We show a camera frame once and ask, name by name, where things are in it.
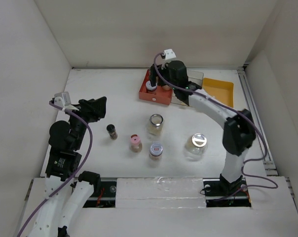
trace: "orange tray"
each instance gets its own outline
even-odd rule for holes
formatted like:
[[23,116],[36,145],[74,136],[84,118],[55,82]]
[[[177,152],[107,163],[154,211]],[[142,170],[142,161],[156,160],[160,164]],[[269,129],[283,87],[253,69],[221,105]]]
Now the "orange tray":
[[223,80],[204,78],[202,88],[215,99],[233,107],[233,83]]
[[158,86],[154,94],[147,93],[147,89],[146,89],[147,81],[149,81],[149,70],[147,70],[143,84],[140,87],[139,99],[147,100],[147,101],[151,101],[159,104],[169,105],[171,103],[173,90],[171,89],[164,90],[161,86]]

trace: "white connector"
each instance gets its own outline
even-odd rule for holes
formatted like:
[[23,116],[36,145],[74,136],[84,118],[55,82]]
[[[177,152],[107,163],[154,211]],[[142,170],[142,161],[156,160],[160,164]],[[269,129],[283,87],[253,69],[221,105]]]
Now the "white connector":
[[71,105],[69,92],[60,92],[55,94],[54,104],[63,109],[79,110],[78,108]]
[[171,48],[170,49],[166,49],[164,51],[163,56],[165,56],[165,59],[164,59],[165,61],[172,60],[172,59],[175,59],[176,58],[176,55],[175,55],[175,53],[173,52],[173,50]]

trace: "spice jar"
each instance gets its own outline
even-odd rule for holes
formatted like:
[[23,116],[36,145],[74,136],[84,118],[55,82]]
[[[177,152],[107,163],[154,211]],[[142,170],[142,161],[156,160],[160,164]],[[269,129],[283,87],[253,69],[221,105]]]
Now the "spice jar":
[[116,133],[116,129],[115,129],[115,126],[113,124],[109,124],[107,127],[106,127],[106,130],[108,131],[109,135],[110,135],[110,138],[112,140],[116,140],[117,138],[117,133]]
[[149,157],[152,160],[160,160],[162,158],[163,147],[159,142],[153,142],[150,146]]
[[141,143],[140,137],[136,134],[130,137],[130,149],[133,152],[141,152],[143,144]]

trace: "wire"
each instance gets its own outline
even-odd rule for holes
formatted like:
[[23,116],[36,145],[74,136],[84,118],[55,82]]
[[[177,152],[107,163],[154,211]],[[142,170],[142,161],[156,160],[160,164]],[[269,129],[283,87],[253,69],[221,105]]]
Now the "wire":
[[206,194],[202,194],[202,191],[205,191],[205,189],[202,189],[201,191],[199,191],[199,194],[206,196]]
[[[254,125],[254,123],[253,123],[250,119],[248,119],[245,115],[243,115],[241,112],[239,112],[239,111],[235,110],[234,108],[231,108],[231,107],[229,107],[229,106],[227,106],[227,105],[224,105],[224,104],[222,104],[222,103],[220,103],[220,102],[218,102],[218,101],[216,101],[216,100],[210,98],[209,96],[206,96],[206,95],[204,95],[204,94],[202,94],[202,93],[199,93],[199,92],[197,92],[197,91],[192,91],[192,90],[188,90],[188,89],[184,89],[184,88],[178,87],[178,86],[173,85],[172,83],[168,82],[168,81],[161,75],[161,73],[160,73],[159,70],[158,70],[158,66],[157,66],[156,60],[157,60],[157,58],[158,58],[160,55],[162,56],[162,55],[164,55],[164,53],[158,53],[158,54],[154,57],[153,65],[154,65],[154,69],[155,69],[155,71],[157,72],[158,76],[160,77],[161,80],[163,80],[163,82],[164,82],[165,84],[167,84],[167,85],[170,86],[171,88],[178,89],[178,90],[181,90],[181,91],[184,91],[184,92],[193,93],[193,94],[195,94],[195,95],[201,96],[201,97],[203,97],[203,98],[209,100],[210,102],[212,102],[212,103],[214,103],[214,104],[216,104],[216,105],[218,105],[218,106],[220,106],[220,107],[223,107],[223,108],[225,108],[225,109],[227,109],[227,110],[230,110],[230,111],[232,111],[232,112],[238,114],[239,116],[241,116],[247,123],[249,123],[249,124],[253,127],[253,129],[255,130],[255,132],[257,133],[257,135],[259,136],[259,138],[260,138],[261,141],[263,142],[263,146],[264,146],[264,154],[263,154],[263,157],[262,157],[262,158],[245,160],[245,161],[243,162],[243,167],[241,168],[241,173],[242,173],[244,176],[247,176],[247,177],[260,178],[260,179],[267,180],[267,181],[273,183],[275,186],[271,187],[271,186],[264,186],[264,185],[247,185],[246,187],[247,187],[247,188],[249,188],[249,187],[258,187],[258,188],[266,188],[266,189],[277,189],[277,188],[278,188],[278,185],[277,185],[277,183],[275,183],[273,180],[268,179],[268,178],[265,178],[265,177],[262,177],[262,176],[256,176],[256,175],[245,174],[244,171],[243,171],[243,169],[244,169],[244,165],[245,165],[246,163],[251,162],[251,161],[259,161],[259,160],[263,160],[263,159],[267,156],[267,144],[266,144],[266,142],[265,142],[265,140],[264,140],[264,138],[263,138],[263,135],[261,134],[261,132],[259,131],[259,129]],[[238,189],[237,191],[235,191],[234,193],[232,193],[232,194],[230,194],[230,195],[228,195],[228,196],[226,196],[226,197],[222,197],[222,198],[214,199],[214,200],[216,200],[216,201],[224,200],[224,199],[226,199],[226,198],[228,198],[228,197],[231,197],[231,196],[236,195],[236,194],[237,194],[238,192],[240,192],[241,190],[242,190],[242,188]]]
[[97,199],[96,206],[98,206],[98,205],[100,204],[101,197],[103,196],[103,194],[104,194],[104,191],[105,191],[105,189],[104,189],[104,188],[102,188],[102,190],[101,190],[101,194],[99,195],[99,197],[98,197],[98,199]]
[[[49,105],[51,105],[52,107],[58,109],[58,110],[62,110],[62,108],[60,106],[57,106],[55,104],[53,104],[51,101],[49,102]],[[93,143],[93,134],[92,134],[92,130],[90,128],[90,126],[88,125],[88,123],[86,121],[84,121],[83,118],[81,118],[79,115],[75,114],[74,112],[65,109],[65,113],[69,114],[71,116],[76,117],[78,120],[80,120],[80,122],[82,122],[86,128],[89,131],[90,134],[90,144],[89,144],[89,148],[86,152],[86,155],[82,161],[82,163],[78,166],[78,168],[75,170],[75,172],[73,172],[73,174],[62,184],[60,185],[59,188],[57,188],[55,191],[53,191],[50,195],[49,198],[52,198],[56,193],[58,193],[64,186],[66,186],[74,177],[75,175],[79,172],[79,170],[83,167],[84,163],[86,162],[86,160],[88,159],[88,156],[91,152],[92,149],[92,143]],[[30,222],[30,220],[35,216],[35,214],[40,210],[40,208],[48,201],[48,199],[43,200],[38,207],[35,208],[35,210],[30,214],[30,216],[27,218],[27,220],[25,221],[24,225],[22,226],[22,228],[20,229],[19,233],[17,234],[17,237],[20,237],[21,234],[23,233],[23,231],[25,230],[26,226],[28,225],[28,223]]]

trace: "white wall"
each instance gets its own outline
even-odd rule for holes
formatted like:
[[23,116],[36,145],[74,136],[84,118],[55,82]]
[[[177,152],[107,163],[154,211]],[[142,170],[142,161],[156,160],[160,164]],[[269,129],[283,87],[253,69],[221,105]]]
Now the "white wall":
[[242,66],[277,0],[35,0],[74,67]]
[[247,76],[280,175],[298,208],[298,0],[285,0]]
[[39,175],[70,65],[33,0],[0,0],[0,178]]

